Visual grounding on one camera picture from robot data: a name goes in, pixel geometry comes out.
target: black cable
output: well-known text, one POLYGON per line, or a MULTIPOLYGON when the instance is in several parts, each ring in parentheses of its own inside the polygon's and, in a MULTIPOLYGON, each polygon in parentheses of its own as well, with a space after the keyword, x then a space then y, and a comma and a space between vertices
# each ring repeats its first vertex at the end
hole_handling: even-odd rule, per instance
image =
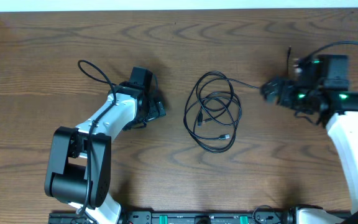
POLYGON ((274 224, 279 224, 279 223, 281 223, 281 216, 278 215, 277 212, 276 212, 271 206, 269 206, 269 205, 261 205, 261 206, 257 207, 257 208, 254 210, 254 212, 252 212, 252 220, 253 220, 256 224, 261 224, 261 222, 259 222, 258 220, 256 220, 255 214, 256 214, 256 211, 259 210, 259 209, 262 208, 262 207, 268 207, 268 208, 270 208, 270 209, 273 211, 274 215, 279 219, 279 221, 276 222, 276 223, 274 223, 274 224))
POLYGON ((79 219, 82 219, 84 218, 85 220, 88 219, 90 221, 92 221, 92 223, 98 223, 95 219, 91 218, 91 216, 88 214, 88 212, 85 212, 83 216, 81 217, 73 217, 71 220, 70 220, 70 224, 73 224, 73 221, 75 220, 79 220, 79 219))
POLYGON ((287 76, 290 76, 290 56, 291 56, 291 46, 287 50, 287 76))
POLYGON ((189 97, 187 99, 186 105, 185 105, 185 115, 183 117, 183 124, 185 125, 185 128, 189 132, 190 136, 197 142, 197 144, 200 147, 202 147, 204 150, 208 151, 208 152, 212 152, 212 153, 226 152, 227 150, 230 149, 230 147, 234 144, 234 141, 236 140, 236 132, 237 132, 237 127, 238 127, 238 124, 239 124, 239 120, 241 119, 242 110, 241 110, 240 100, 239 100, 238 96, 234 93, 233 85, 232 85, 231 82, 240 83, 241 85, 248 86, 249 88, 258 89, 258 87, 256 87, 256 86, 252 86, 252 85, 249 85, 249 84, 246 84, 246 83, 243 83, 243 82, 228 78, 221 72, 218 72, 218 71, 207 72, 194 85, 194 87, 193 87, 193 89, 192 89, 192 91, 191 91, 191 93, 190 93, 190 95, 189 95, 189 97), (199 88, 200 83, 207 77, 217 77, 217 78, 214 78, 214 79, 212 79, 210 81, 207 81, 199 90, 198 88, 199 88), (208 85, 208 84, 210 84, 210 83, 212 83, 212 82, 214 82, 216 80, 224 80, 224 81, 226 81, 227 84, 229 85, 230 92, 215 91, 215 92, 212 92, 212 93, 206 95, 206 97, 201 97, 201 92, 203 91, 203 88, 206 85, 208 85), (193 95, 194 91, 196 92, 195 94, 196 94, 196 97, 197 97, 197 101, 194 102, 193 104, 191 104, 188 107, 190 98, 193 95), (209 102, 211 102, 211 101, 216 101, 216 102, 220 103, 222 107, 218 108, 218 109, 212 109, 212 108, 207 107, 207 104, 209 102), (234 103, 238 107, 238 110, 239 110, 236 120, 234 120, 234 118, 232 117, 232 114, 231 114, 231 112, 229 110, 229 106, 230 106, 231 103, 234 103), (200 109, 198 111, 197 118, 195 119, 195 122, 194 122, 194 125, 193 125, 193 130, 191 130, 188 127, 188 124, 187 124, 187 113, 189 112, 190 109, 192 109, 192 107, 194 107, 197 104, 200 104, 200 109), (203 112, 206 113, 209 116, 208 119, 202 120, 203 112), (211 113, 214 113, 214 112, 215 113, 220 112, 220 113, 218 115, 214 116, 214 115, 211 114, 211 113), (229 115, 231 123, 222 123, 222 122, 217 120, 224 113, 227 113, 229 115), (233 126, 233 134, 231 136, 231 139, 230 139, 229 143, 226 146, 224 146, 224 147, 213 147, 213 146, 209 146, 209 145, 207 145, 207 144, 205 144, 205 143, 200 141, 200 140, 225 140, 225 139, 230 138, 228 134, 223 134, 223 135, 221 135, 219 137, 216 137, 216 138, 206 138, 206 137, 202 137, 202 136, 197 135, 195 133, 196 124, 199 123, 199 125, 200 125, 202 123, 207 123, 209 121, 215 121, 215 122, 217 122, 218 124, 220 124, 222 126, 233 126))
POLYGON ((85 210, 89 204, 89 200, 90 200, 90 193, 91 193, 91 151, 92 151, 92 133, 93 133, 93 129, 95 128, 95 126, 97 125, 98 121, 103 117, 104 114, 107 113, 107 111, 109 111, 115 104, 116 104, 116 92, 114 91, 114 85, 113 83, 110 82, 110 79, 107 77, 106 74, 104 74, 104 72, 102 70, 100 70, 97 66, 95 66, 94 64, 92 64, 89 61, 86 60, 79 60, 78 61, 78 68, 80 68, 80 70, 88 77, 92 78, 93 80, 96 80, 98 82, 101 83, 107 83, 110 86, 111 89, 111 93, 113 95, 113 101, 111 102, 111 104, 101 113, 99 114, 99 116, 92 121, 91 127, 89 129, 88 132, 88 139, 87 139, 87 147, 86 147, 86 157, 87 157, 87 166, 88 166, 88 170, 87 170, 87 180, 86 180, 86 193, 85 193, 85 201, 83 206, 77 210, 77 215, 83 216, 85 214, 85 210), (88 65, 91 65, 93 68, 95 68, 100 74, 102 74, 102 76, 106 79, 106 81, 102 81, 98 78, 95 78, 93 76, 91 76, 90 74, 88 74, 86 71, 84 71, 81 67, 81 62, 87 63, 88 65))
POLYGON ((337 45, 357 45, 358 46, 358 41, 339 41, 339 42, 333 42, 331 44, 328 44, 328 45, 325 45, 323 47, 320 47, 319 49, 313 51, 312 53, 310 53, 308 56, 304 57, 303 59, 301 59, 299 61, 299 64, 301 63, 308 63, 311 61, 311 59, 313 58, 313 56, 315 54, 317 54, 318 52, 322 51, 322 50, 325 50, 327 48, 330 48, 330 47, 334 47, 334 46, 337 46, 337 45))
POLYGON ((309 121, 309 123, 314 124, 314 125, 318 125, 317 123, 313 122, 308 116, 298 116, 299 113, 302 113, 302 111, 295 111, 294 117, 296 117, 296 118, 304 118, 307 121, 309 121))
POLYGON ((153 94, 156 94, 158 92, 158 81, 157 81, 157 76, 155 74, 153 74, 153 77, 155 81, 155 89, 153 91, 153 94))

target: wooden table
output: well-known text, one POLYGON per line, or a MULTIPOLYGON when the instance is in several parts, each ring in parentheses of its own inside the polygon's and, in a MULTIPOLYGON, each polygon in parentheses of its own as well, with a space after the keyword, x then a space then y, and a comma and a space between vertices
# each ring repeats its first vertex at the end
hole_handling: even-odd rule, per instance
MULTIPOLYGON (((146 67, 166 101, 166 117, 112 144, 110 193, 122 205, 350 209, 326 131, 266 104, 257 90, 235 85, 244 115, 224 154, 204 152, 183 127, 185 101, 205 72, 261 86, 285 73, 289 45, 297 58, 338 40, 358 40, 358 9, 0 13, 0 223, 46 223, 52 210, 71 209, 44 193, 52 135, 88 119, 109 89, 84 76, 79 59, 118 83, 133 66, 146 67)), ((326 52, 351 56, 358 91, 358 47, 326 52)))

